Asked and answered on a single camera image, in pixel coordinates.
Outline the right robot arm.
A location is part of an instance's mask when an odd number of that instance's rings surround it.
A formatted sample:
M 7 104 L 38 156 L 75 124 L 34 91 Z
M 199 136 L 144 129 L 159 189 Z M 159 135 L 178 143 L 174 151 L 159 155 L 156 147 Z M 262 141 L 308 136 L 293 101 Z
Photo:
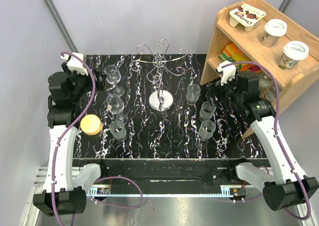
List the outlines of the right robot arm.
M 308 177 L 296 162 L 282 132 L 271 102 L 260 97 L 259 78 L 254 72 L 240 72 L 225 83 L 220 79 L 206 86 L 210 102 L 235 104 L 241 114 L 252 120 L 251 128 L 262 144 L 272 168 L 272 175 L 245 159 L 230 165 L 227 179 L 232 184 L 242 180 L 258 189 L 274 211 L 308 204 L 319 188 L 315 177 Z

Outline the chrome wine glass rack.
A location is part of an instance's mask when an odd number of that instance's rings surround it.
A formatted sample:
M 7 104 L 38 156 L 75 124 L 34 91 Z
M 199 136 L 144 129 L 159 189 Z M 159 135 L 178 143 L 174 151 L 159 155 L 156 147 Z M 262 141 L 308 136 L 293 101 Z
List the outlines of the chrome wine glass rack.
M 163 79 L 164 72 L 168 72 L 169 74 L 174 76 L 182 76 L 185 74 L 185 69 L 183 67 L 181 66 L 176 67 L 177 72 L 174 73 L 166 67 L 166 64 L 168 62 L 174 62 L 174 61 L 183 59 L 188 55 L 187 50 L 179 49 L 177 51 L 177 55 L 178 55 L 177 58 L 167 60 L 165 56 L 169 49 L 170 41 L 165 38 L 161 39 L 158 42 L 158 47 L 164 47 L 164 46 L 166 47 L 164 53 L 159 54 L 159 53 L 153 53 L 146 44 L 140 44 L 137 46 L 136 52 L 139 55 L 143 55 L 145 53 L 144 49 L 146 48 L 153 56 L 153 60 L 145 61 L 145 60 L 137 59 L 130 63 L 131 67 L 134 65 L 137 65 L 138 63 L 151 64 L 153 66 L 153 69 L 149 73 L 147 73 L 147 80 L 152 84 L 156 84 L 158 88 L 149 96 L 149 106 L 151 107 L 151 109 L 159 113 L 164 113 L 169 111 L 174 104 L 173 95 L 169 91 L 163 89 L 162 87 L 162 79 Z

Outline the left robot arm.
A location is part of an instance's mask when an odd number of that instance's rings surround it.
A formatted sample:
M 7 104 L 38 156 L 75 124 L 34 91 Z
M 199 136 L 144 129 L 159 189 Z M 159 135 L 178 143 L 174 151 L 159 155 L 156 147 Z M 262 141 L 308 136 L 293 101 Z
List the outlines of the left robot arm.
M 108 171 L 94 163 L 85 165 L 76 177 L 72 175 L 73 148 L 83 115 L 78 102 L 93 86 L 103 91 L 105 76 L 97 68 L 91 75 L 70 70 L 66 63 L 62 69 L 48 78 L 50 156 L 42 192 L 33 196 L 33 205 L 49 217 L 83 213 L 94 182 L 102 184 L 108 178 Z

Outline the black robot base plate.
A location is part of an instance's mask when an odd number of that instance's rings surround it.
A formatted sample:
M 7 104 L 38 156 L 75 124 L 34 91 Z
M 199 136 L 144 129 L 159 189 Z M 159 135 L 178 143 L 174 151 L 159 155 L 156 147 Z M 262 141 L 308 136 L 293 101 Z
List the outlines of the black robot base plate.
M 223 195 L 221 186 L 239 188 L 243 181 L 231 169 L 237 159 L 74 159 L 79 170 L 101 165 L 102 176 L 133 180 L 145 196 Z

